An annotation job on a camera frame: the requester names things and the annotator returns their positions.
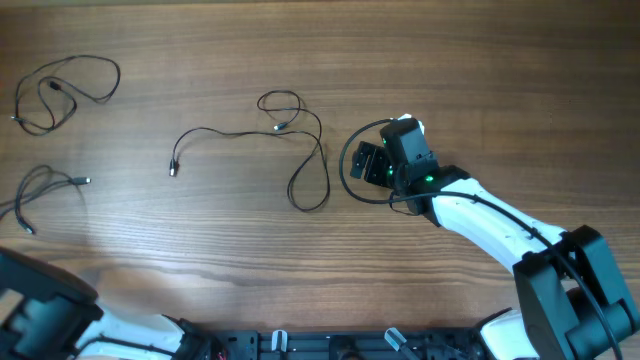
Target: white arm segment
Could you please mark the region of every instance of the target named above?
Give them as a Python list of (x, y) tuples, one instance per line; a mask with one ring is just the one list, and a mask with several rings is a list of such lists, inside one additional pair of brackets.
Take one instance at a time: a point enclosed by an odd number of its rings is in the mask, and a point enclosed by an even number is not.
[[(173, 321), (162, 315), (133, 315), (116, 312), (100, 304), (104, 315), (95, 321), (82, 334), (76, 348), (100, 336), (134, 343), (152, 345), (157, 349), (175, 352), (180, 347), (184, 331)], [(88, 345), (80, 354), (84, 356), (111, 356), (117, 359), (135, 360), (171, 360), (171, 356), (127, 346), (95, 342)]]
[(508, 311), (491, 320), (482, 327), (480, 335), (498, 360), (538, 358), (518, 310)]
[[(442, 191), (478, 195), (537, 229), (552, 244), (560, 241), (560, 234), (565, 231), (558, 226), (542, 223), (523, 214), (491, 195), (480, 186), (477, 180), (472, 178), (458, 180), (442, 188)], [(532, 238), (526, 230), (506, 216), (485, 205), (474, 203), (473, 200), (453, 196), (437, 196), (433, 199), (433, 210), (440, 225), (473, 241), (511, 273), (513, 273), (513, 265), (522, 260), (522, 255), (529, 251), (538, 253), (546, 249), (543, 243)]]

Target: wood grain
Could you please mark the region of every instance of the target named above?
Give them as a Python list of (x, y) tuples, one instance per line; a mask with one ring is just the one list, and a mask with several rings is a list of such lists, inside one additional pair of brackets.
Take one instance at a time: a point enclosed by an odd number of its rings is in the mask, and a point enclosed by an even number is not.
[[(211, 328), (417, 329), (517, 306), (509, 273), (470, 242), (341, 188), (349, 135), (408, 112), (441, 163), (545, 222), (602, 232), (640, 299), (639, 18), (631, 2), (2, 10), (3, 119), (20, 76), (45, 62), (96, 54), (123, 75), (109, 103), (80, 99), (45, 137), (3, 120), (2, 198), (40, 163), (94, 181), (82, 198), (66, 189), (26, 206), (36, 237), (7, 216), (0, 244), (79, 274), (110, 304)], [(113, 81), (91, 64), (60, 75), (92, 91)], [(168, 176), (171, 147), (191, 127), (271, 129), (255, 101), (277, 88), (323, 120), (332, 193), (322, 211), (299, 213), (285, 196), (313, 146), (305, 138), (196, 136), (179, 177)], [(23, 112), (45, 120), (33, 91)], [(316, 130), (309, 118), (296, 128)], [(315, 159), (296, 194), (309, 205), (323, 192)], [(640, 337), (623, 350), (640, 357)]]

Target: wooden surface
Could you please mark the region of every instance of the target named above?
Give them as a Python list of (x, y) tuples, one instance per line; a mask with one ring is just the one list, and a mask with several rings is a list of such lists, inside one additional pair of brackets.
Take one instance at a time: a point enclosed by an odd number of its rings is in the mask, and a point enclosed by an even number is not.
[[(552, 1), (3, 10), (1, 197), (40, 163), (94, 181), (82, 199), (65, 189), (26, 206), (36, 237), (7, 216), (0, 245), (73, 271), (110, 304), (211, 328), (463, 326), (517, 306), (510, 274), (469, 241), (340, 186), (348, 136), (408, 112), (442, 164), (542, 221), (602, 232), (638, 300), (639, 14), (631, 2)], [(54, 133), (26, 135), (7, 119), (17, 80), (76, 53), (115, 59), (120, 88), (106, 105), (79, 99)], [(59, 75), (104, 93), (105, 69)], [(269, 131), (255, 101), (277, 88), (323, 120), (324, 209), (302, 214), (285, 196), (313, 145), (303, 138), (196, 136), (168, 176), (191, 127)], [(35, 99), (24, 115), (45, 121)], [(296, 128), (316, 131), (309, 118)], [(296, 194), (311, 204), (323, 184), (315, 159)], [(623, 343), (628, 358), (639, 345)]]

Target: robotic arm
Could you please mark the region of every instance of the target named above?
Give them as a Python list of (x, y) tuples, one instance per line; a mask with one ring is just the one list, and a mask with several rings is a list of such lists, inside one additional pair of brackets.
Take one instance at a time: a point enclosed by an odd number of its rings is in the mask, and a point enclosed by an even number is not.
[[(386, 124), (383, 146), (361, 142), (351, 169), (352, 177), (393, 190), (389, 200), (370, 200), (349, 189), (342, 165), (355, 137), (380, 124)], [(209, 333), (186, 320), (107, 309), (74, 275), (0, 248), (0, 305), (18, 295), (0, 314), (0, 360), (586, 360), (612, 347), (619, 351), (618, 342), (638, 331), (638, 310), (600, 234), (587, 226), (567, 232), (544, 224), (491, 195), (464, 170), (439, 166), (422, 124), (411, 116), (351, 136), (340, 178), (360, 201), (406, 202), (413, 215), (470, 239), (514, 275), (521, 313), (505, 311), (471, 328), (404, 334), (395, 328)], [(567, 275), (579, 286), (565, 291)]]

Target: wooden table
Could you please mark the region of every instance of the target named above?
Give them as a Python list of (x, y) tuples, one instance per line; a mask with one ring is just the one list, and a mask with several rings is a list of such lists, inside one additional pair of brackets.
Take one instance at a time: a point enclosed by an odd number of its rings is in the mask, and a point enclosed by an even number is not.
[[(468, 240), (342, 189), (349, 135), (411, 113), (442, 164), (542, 221), (598, 229), (640, 300), (639, 14), (637, 4), (553, 1), (5, 9), (2, 198), (41, 163), (93, 182), (82, 198), (65, 189), (26, 206), (38, 236), (7, 216), (0, 244), (78, 274), (109, 304), (216, 329), (468, 326), (517, 307), (511, 275)], [(85, 53), (122, 67), (110, 102), (79, 98), (76, 115), (40, 138), (7, 119), (22, 75)], [(105, 69), (59, 75), (104, 93)], [(168, 176), (191, 127), (269, 131), (276, 121), (255, 102), (280, 88), (323, 121), (325, 208), (303, 214), (285, 196), (307, 138), (196, 136)], [(22, 114), (46, 122), (34, 94)], [(308, 116), (294, 128), (316, 131)], [(309, 205), (323, 186), (314, 159), (296, 194)], [(639, 357), (640, 337), (623, 350)]]

